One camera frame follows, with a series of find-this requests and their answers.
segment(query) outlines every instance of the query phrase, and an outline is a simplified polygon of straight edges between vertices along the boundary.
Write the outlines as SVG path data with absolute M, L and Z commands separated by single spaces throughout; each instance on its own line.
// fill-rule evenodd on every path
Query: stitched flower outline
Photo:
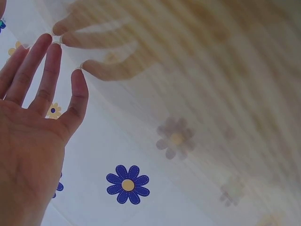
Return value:
M 60 111 L 62 110 L 61 107 L 59 107 L 58 103 L 54 103 L 50 106 L 48 112 L 47 112 L 47 116 L 50 119 L 57 119 L 58 117 L 60 117 L 62 114 L 60 113 Z
M 57 186 L 57 189 L 56 189 L 57 191 L 59 191 L 59 192 L 61 192 L 62 190 L 64 190 L 64 186 L 63 186 L 63 184 L 61 183 L 61 182 L 59 182 L 58 183 L 58 186 Z
M 1 30 L 4 28 L 6 28 L 6 25 L 2 20 L 0 20 L 0 33 L 1 33 Z
M 149 182 L 149 177 L 146 175 L 139 176 L 140 169 L 138 166 L 131 166 L 127 169 L 123 165 L 116 167 L 116 173 L 109 173 L 107 181 L 114 184 L 107 188 L 109 194 L 118 194 L 117 202 L 120 204 L 126 203 L 127 199 L 134 205 L 140 203 L 140 196 L 146 197 L 150 194 L 149 189 L 142 187 Z
M 167 159 L 173 159 L 178 153 L 179 158 L 184 160 L 189 152 L 195 148 L 195 143 L 191 140 L 194 136 L 193 130 L 186 128 L 187 121 L 180 118 L 168 118 L 165 123 L 157 128 L 157 133 L 162 137 L 156 146 L 159 150 L 165 150 Z

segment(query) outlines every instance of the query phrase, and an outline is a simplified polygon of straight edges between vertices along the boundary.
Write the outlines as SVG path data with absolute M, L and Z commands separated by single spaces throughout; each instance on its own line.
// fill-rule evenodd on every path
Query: yellow flower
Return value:
M 281 226 L 282 214 L 266 215 L 256 226 Z
M 51 105 L 51 107 L 49 108 L 48 112 L 47 112 L 47 116 L 50 119 L 57 119 L 58 117 L 60 117 L 62 114 L 60 113 L 61 111 L 61 107 L 58 106 L 58 103 L 54 103 Z
M 111 65 L 111 64 L 116 64 L 120 62 L 120 58 L 116 53 L 109 52 L 108 54 L 105 55 L 104 57 L 104 63 Z
M 16 48 L 10 48 L 9 50 L 8 50 L 8 54 L 10 55 L 10 56 L 12 56 L 14 53 L 15 53 L 15 51 L 17 50 L 17 48 L 19 48 L 19 46 L 21 46 L 22 44 L 19 42 L 19 41 L 17 41 L 16 42 Z

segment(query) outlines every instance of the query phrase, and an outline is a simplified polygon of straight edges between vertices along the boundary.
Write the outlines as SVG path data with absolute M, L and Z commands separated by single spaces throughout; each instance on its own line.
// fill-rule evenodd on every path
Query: blue flower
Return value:
M 6 28 L 6 25 L 2 20 L 0 20 L 0 33 L 1 33 L 1 29 L 4 29 L 4 28 Z
M 63 184 L 61 184 L 60 182 L 58 183 L 58 186 L 57 186 L 57 191 L 61 192 L 62 190 L 64 190 L 64 186 Z
M 107 188 L 109 194 L 118 194 L 117 202 L 120 204 L 126 203 L 127 199 L 134 205 L 140 203 L 140 196 L 146 197 L 150 194 L 149 189 L 142 187 L 149 182 L 149 177 L 146 175 L 139 176 L 139 167 L 131 166 L 129 171 L 123 165 L 116 167 L 115 174 L 108 174 L 107 181 L 114 184 Z

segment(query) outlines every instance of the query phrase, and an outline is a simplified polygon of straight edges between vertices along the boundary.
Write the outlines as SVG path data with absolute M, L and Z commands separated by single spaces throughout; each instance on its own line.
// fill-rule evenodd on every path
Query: hand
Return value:
M 57 188 L 64 148 L 82 123 L 88 89 L 81 70 L 71 76 L 72 98 L 57 119 L 45 119 L 53 101 L 62 50 L 43 34 L 28 52 L 22 46 L 0 71 L 0 225 L 40 225 Z M 47 53 L 37 95 L 23 100 Z
M 112 52 L 104 63 L 87 60 L 82 64 L 84 70 L 104 81 L 130 79 L 159 61 L 147 47 L 146 41 L 136 33 L 135 20 L 110 32 L 77 32 L 94 24 L 125 18 L 127 14 L 119 9 L 103 0 L 78 0 L 68 7 L 70 14 L 53 27 L 53 33 L 63 35 L 61 42 L 68 47 L 102 49 L 118 48 L 133 41 L 139 43 L 135 53 L 123 62 Z
M 237 24 L 223 21 L 221 8 Z M 236 0 L 212 3 L 200 0 L 77 0 L 67 9 L 69 15 L 53 27 L 53 33 L 62 35 L 62 43 L 66 46 L 103 49 L 137 42 L 135 53 L 122 62 L 116 54 L 109 54 L 103 63 L 95 60 L 83 63 L 84 70 L 104 81 L 130 79 L 156 62 L 179 68 L 187 57 L 197 56 L 204 48 L 234 36 L 239 31 L 231 30 L 235 26 L 247 32 L 256 24 L 273 24 L 288 17 L 272 1 L 262 0 L 254 3 Z M 131 20 L 115 30 L 77 32 L 94 24 L 124 18 Z M 227 51 L 229 55 L 232 53 L 231 48 Z M 213 58 L 218 57 L 219 53 L 213 51 Z
M 5 6 L 6 6 L 6 0 L 0 0 L 0 18 L 2 18 L 4 14 Z

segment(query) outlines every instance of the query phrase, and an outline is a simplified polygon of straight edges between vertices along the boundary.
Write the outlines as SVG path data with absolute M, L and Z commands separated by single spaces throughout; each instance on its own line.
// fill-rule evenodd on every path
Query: blurred flower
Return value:
M 15 51 L 17 50 L 17 48 L 19 48 L 21 45 L 22 45 L 22 44 L 21 44 L 19 41 L 17 41 L 17 42 L 16 42 L 16 48 L 10 48 L 10 49 L 8 50 L 8 54 L 9 54 L 10 56 L 12 56 L 12 55 L 15 53 Z
M 239 200 L 244 196 L 244 185 L 238 177 L 230 177 L 226 184 L 221 187 L 222 195 L 220 200 L 226 201 L 228 207 L 231 204 L 238 205 Z
M 62 114 L 60 113 L 61 111 L 61 107 L 58 106 L 58 103 L 54 103 L 51 105 L 51 107 L 49 108 L 48 112 L 47 112 L 47 116 L 50 119 L 57 119 L 58 117 L 60 117 Z
M 167 159 L 173 159 L 176 154 L 179 154 L 180 159 L 186 159 L 188 152 L 193 151 L 195 143 L 191 140 L 194 132 L 186 128 L 187 121 L 180 118 L 175 121 L 173 118 L 168 118 L 166 122 L 157 128 L 158 134 L 162 137 L 156 146 L 159 150 L 165 150 Z

